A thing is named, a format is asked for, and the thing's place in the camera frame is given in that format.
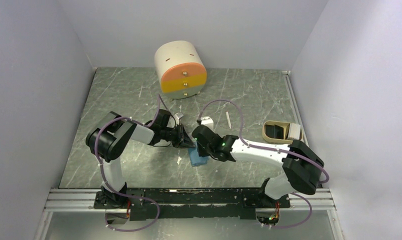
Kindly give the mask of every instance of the white stick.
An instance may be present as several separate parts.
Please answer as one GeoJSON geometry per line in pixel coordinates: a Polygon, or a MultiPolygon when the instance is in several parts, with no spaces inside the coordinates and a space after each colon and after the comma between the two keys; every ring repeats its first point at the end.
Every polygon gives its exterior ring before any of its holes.
{"type": "Polygon", "coordinates": [[[229,117],[228,111],[226,111],[226,118],[227,118],[227,125],[229,125],[229,128],[232,129],[231,118],[229,117]]]}

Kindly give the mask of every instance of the cylindrical drawer unit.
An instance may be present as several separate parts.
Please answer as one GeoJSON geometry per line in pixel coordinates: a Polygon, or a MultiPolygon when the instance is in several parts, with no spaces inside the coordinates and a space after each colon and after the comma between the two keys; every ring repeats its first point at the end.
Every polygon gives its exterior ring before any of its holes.
{"type": "Polygon", "coordinates": [[[169,98],[183,99],[201,91],[207,71],[188,41],[172,41],[162,45],[154,56],[161,91],[169,98]]]}

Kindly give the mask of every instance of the gray wall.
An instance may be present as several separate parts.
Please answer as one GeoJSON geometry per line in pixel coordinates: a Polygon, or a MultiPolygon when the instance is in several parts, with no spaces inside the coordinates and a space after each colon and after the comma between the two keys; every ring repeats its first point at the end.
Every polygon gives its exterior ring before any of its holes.
{"type": "Polygon", "coordinates": [[[402,239],[402,0],[329,0],[291,82],[346,239],[402,239]]]}
{"type": "Polygon", "coordinates": [[[175,40],[214,68],[289,70],[328,0],[59,0],[97,67],[153,67],[175,40]]]}
{"type": "Polygon", "coordinates": [[[0,0],[0,239],[32,239],[93,69],[55,0],[0,0]]]}

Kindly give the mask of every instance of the small box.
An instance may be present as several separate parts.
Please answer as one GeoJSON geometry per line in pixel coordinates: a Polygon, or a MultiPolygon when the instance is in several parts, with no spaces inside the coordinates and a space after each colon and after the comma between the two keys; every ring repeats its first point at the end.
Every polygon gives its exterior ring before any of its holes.
{"type": "MultiPolygon", "coordinates": [[[[261,134],[263,136],[263,139],[271,144],[292,144],[293,141],[292,140],[287,140],[287,136],[288,136],[288,131],[290,128],[290,123],[289,122],[284,122],[284,121],[266,121],[263,124],[263,127],[261,129],[261,134]],[[278,138],[270,138],[266,135],[266,125],[276,125],[279,127],[283,128],[283,138],[284,139],[278,139],[278,138]]],[[[299,134],[299,139],[302,140],[303,139],[303,133],[300,132],[299,134]]]]}

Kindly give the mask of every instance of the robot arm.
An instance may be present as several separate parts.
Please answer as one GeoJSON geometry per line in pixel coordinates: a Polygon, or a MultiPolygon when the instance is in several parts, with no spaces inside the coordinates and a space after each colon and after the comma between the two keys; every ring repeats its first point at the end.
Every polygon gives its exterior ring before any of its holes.
{"type": "MultiPolygon", "coordinates": [[[[220,137],[205,125],[199,125],[192,132],[192,137],[196,139],[198,154],[201,157],[210,156],[222,162],[249,161],[281,168],[283,172],[280,175],[266,180],[264,193],[272,199],[277,200],[283,195],[296,191],[307,195],[316,193],[321,171],[311,163],[299,160],[287,153],[249,147],[235,135],[220,137]]],[[[250,145],[295,152],[315,161],[322,167],[324,165],[323,161],[300,140],[294,140],[290,145],[270,145],[253,141],[246,142],[250,145]]]]}
{"type": "MultiPolygon", "coordinates": [[[[101,133],[98,142],[98,154],[102,159],[105,179],[113,190],[122,194],[126,193],[127,184],[122,175],[120,155],[130,140],[150,146],[154,146],[159,141],[165,140],[171,142],[175,148],[195,147],[182,124],[168,127],[171,116],[172,114],[169,111],[160,109],[152,124],[149,124],[151,121],[147,122],[147,125],[142,125],[136,121],[123,119],[109,125],[101,133]]],[[[110,121],[120,117],[121,115],[111,111],[89,132],[85,143],[90,148],[92,154],[95,154],[95,140],[100,129],[110,121]]],[[[107,187],[105,182],[102,183],[101,190],[117,206],[123,205],[127,200],[125,197],[115,194],[113,190],[107,187]]]]}

